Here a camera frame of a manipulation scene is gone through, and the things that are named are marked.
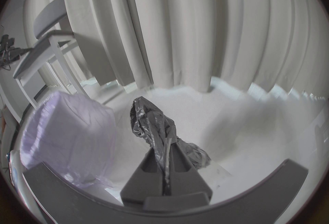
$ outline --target white chair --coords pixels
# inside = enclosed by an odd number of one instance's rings
[[[33,97],[30,97],[26,93],[24,86],[43,66],[43,64],[48,65],[51,73],[59,85],[65,91],[70,93],[51,65],[56,60],[58,60],[65,75],[72,83],[76,91],[88,96],[64,58],[65,53],[78,46],[73,32],[52,30],[46,33],[52,26],[58,23],[65,16],[67,16],[67,13],[64,0],[54,0],[40,12],[33,25],[34,34],[38,41],[34,44],[33,49],[27,53],[26,57],[24,57],[19,63],[14,72],[14,79],[16,79],[25,97],[34,108],[37,108],[38,104]]]

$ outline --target crumpled gray bag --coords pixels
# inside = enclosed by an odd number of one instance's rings
[[[169,161],[166,157],[172,143],[179,144],[196,169],[210,164],[208,154],[196,144],[186,143],[178,138],[175,122],[144,97],[134,99],[130,111],[130,123],[133,133],[144,138],[154,149],[155,159],[160,169],[166,174],[166,180],[169,172]]]

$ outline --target plastic bag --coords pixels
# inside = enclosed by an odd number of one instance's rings
[[[133,133],[145,139],[154,149],[155,159],[164,172],[166,182],[169,176],[169,150],[173,143],[179,144],[196,169],[210,164],[205,151],[192,143],[186,143],[176,135],[175,122],[144,97],[136,98],[130,111],[130,123]]]
[[[46,162],[77,187],[103,184],[111,172],[117,138],[111,108],[84,95],[56,92],[32,115],[20,158],[30,169]]]

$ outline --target floor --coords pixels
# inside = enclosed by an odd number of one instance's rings
[[[92,80],[83,88],[92,99],[111,107],[115,113],[118,138],[113,170],[108,176],[114,188],[108,191],[118,199],[121,188],[149,149],[130,128],[131,104],[139,96],[153,102],[175,121],[181,139],[199,145],[208,153],[212,159],[210,171],[200,173],[208,178],[213,189],[211,204],[254,186],[290,158],[308,168],[309,174],[294,201],[276,222],[286,223],[314,191],[329,162],[329,110],[324,98],[299,95],[294,90],[286,94],[278,86],[266,93],[254,84],[243,93],[215,77],[208,93],[184,86],[137,89],[134,83],[122,87],[117,82],[99,86]],[[49,88],[39,101],[57,89]],[[25,126],[26,123],[15,149],[19,149]],[[212,168],[219,173],[212,175]],[[94,189],[89,192],[120,204],[106,197],[103,187]]]

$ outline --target translucent purple bag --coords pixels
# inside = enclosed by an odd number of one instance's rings
[[[23,132],[20,158],[30,169],[46,162],[77,187],[111,187],[117,137],[111,108],[84,95],[52,94],[32,115]]]

